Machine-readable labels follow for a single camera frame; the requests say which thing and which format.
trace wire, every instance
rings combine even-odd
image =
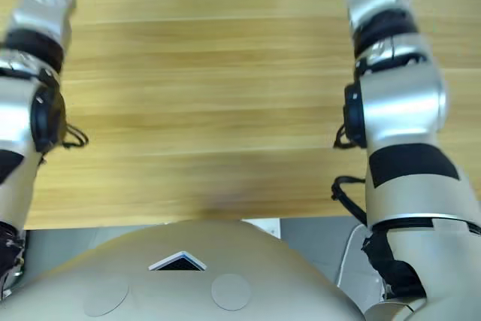
[[[366,183],[366,180],[350,176],[340,176],[334,180],[332,184],[332,199],[334,201],[339,201],[360,223],[367,226],[368,216],[366,212],[360,208],[356,203],[352,201],[351,198],[340,188],[343,183],[354,184],[354,183]]]
[[[75,142],[63,142],[62,146],[66,149],[84,148],[90,143],[89,137],[79,128],[72,124],[67,124],[67,133],[75,138]]]
[[[334,148],[339,150],[350,150],[351,148],[357,147],[353,142],[348,143],[343,142],[342,138],[346,135],[346,125],[343,124],[336,133],[336,140],[334,141]]]
[[[337,272],[337,279],[336,279],[336,286],[337,287],[340,287],[340,283],[343,279],[344,266],[346,265],[346,260],[347,260],[347,253],[349,252],[349,248],[351,247],[351,243],[352,243],[352,240],[354,238],[354,234],[360,228],[366,228],[366,227],[363,224],[355,226],[352,229],[351,233],[349,234],[349,238],[347,238],[346,247],[344,247],[343,257],[340,261],[339,271]]]

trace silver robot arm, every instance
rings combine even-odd
[[[0,47],[0,289],[19,262],[39,165],[66,133],[59,91],[74,0],[20,0]]]
[[[355,82],[345,92],[345,133],[368,152],[373,234],[364,250],[392,298],[366,317],[475,319],[481,311],[481,207],[467,176],[437,141],[448,113],[443,75],[409,0],[346,1]],[[386,318],[393,307],[389,315],[406,318]]]

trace wooden table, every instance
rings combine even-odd
[[[443,146],[479,192],[481,0],[415,6],[451,84]],[[78,0],[73,29],[63,94],[92,144],[48,156],[29,228],[346,214],[331,182],[366,161],[331,148],[343,0]]]

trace vent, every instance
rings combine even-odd
[[[207,266],[186,251],[180,251],[149,266],[149,271],[205,271]]]

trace gray floor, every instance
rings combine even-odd
[[[346,241],[357,224],[352,217],[281,220],[281,233],[292,249],[335,282]],[[85,250],[140,228],[143,227],[33,231],[29,240],[26,273],[20,286]],[[361,251],[365,235],[365,229],[356,232],[340,285],[362,311],[376,304],[381,295],[381,279]]]

